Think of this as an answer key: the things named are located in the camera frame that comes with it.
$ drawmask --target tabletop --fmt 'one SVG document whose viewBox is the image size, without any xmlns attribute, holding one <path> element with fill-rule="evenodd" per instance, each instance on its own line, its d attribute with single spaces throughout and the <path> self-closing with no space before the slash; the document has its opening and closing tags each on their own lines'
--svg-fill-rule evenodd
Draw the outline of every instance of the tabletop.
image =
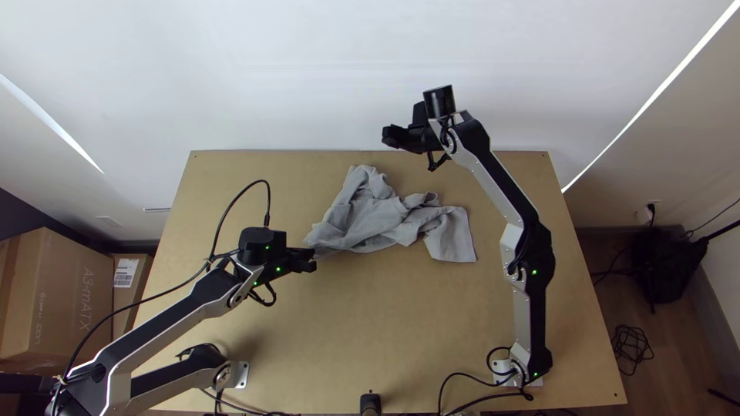
<svg viewBox="0 0 740 416">
<path fill-rule="evenodd" d="M 553 234 L 555 276 L 547 288 L 547 346 L 553 367 L 535 397 L 503 398 L 473 410 L 576 408 L 626 403 L 604 319 L 550 157 L 542 152 L 496 152 Z M 245 301 L 205 320 L 141 366 L 138 374 L 172 364 L 178 352 L 216 344 L 232 360 L 249 361 L 247 387 L 229 389 L 235 404 L 289 413 L 356 413 L 373 390 L 388 413 L 436 412 L 445 376 L 469 372 L 492 380 L 486 354 L 510 346 L 513 300 L 503 278 L 499 239 L 504 219 L 473 176 L 450 162 L 430 173 L 426 158 L 403 152 L 198 151 L 188 159 L 144 297 L 187 279 L 203 263 L 226 205 L 247 183 L 272 187 L 270 227 L 303 247 L 321 221 L 349 166 L 366 164 L 388 175 L 400 196 L 437 192 L 443 205 L 469 214 L 476 263 L 429 257 L 424 243 L 375 253 L 342 252 L 318 261 L 314 273 L 276 280 L 277 303 Z M 256 186 L 231 210 L 217 252 L 236 247 L 241 230 L 261 226 L 265 191 Z M 136 324 L 187 294 L 189 288 L 143 304 Z M 453 379 L 447 411 L 478 397 L 511 391 Z M 213 400 L 191 389 L 155 408 L 213 411 Z"/>
</svg>

